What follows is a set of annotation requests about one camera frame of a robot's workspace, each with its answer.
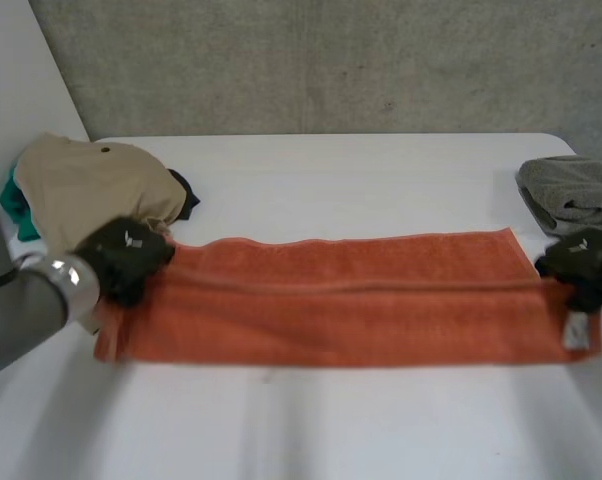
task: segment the folded towel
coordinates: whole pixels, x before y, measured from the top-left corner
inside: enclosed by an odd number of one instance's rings
[[[570,287],[541,280],[510,230],[177,246],[131,310],[101,304],[104,361],[289,366],[557,363]]]
[[[602,162],[578,156],[529,160],[521,166],[517,183],[547,234],[602,229]]]

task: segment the gray wall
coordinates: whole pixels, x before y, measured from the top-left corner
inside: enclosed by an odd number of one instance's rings
[[[30,0],[92,138],[540,131],[602,159],[602,0]]]

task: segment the white table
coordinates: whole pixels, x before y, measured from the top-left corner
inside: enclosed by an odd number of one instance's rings
[[[177,240],[512,227],[541,134],[113,139],[202,199]],[[13,245],[15,252],[23,246]],[[77,325],[0,375],[0,480],[602,479],[602,357],[574,366],[294,370],[92,359]]]

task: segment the gray towel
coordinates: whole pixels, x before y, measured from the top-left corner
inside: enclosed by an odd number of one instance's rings
[[[547,234],[602,229],[602,162],[579,156],[529,160],[521,166],[517,184]]]

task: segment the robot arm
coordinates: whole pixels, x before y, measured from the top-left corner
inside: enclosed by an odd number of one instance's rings
[[[145,279],[173,254],[163,236],[118,218],[74,252],[19,270],[0,226],[0,371],[89,314],[101,297],[125,307],[138,303]]]

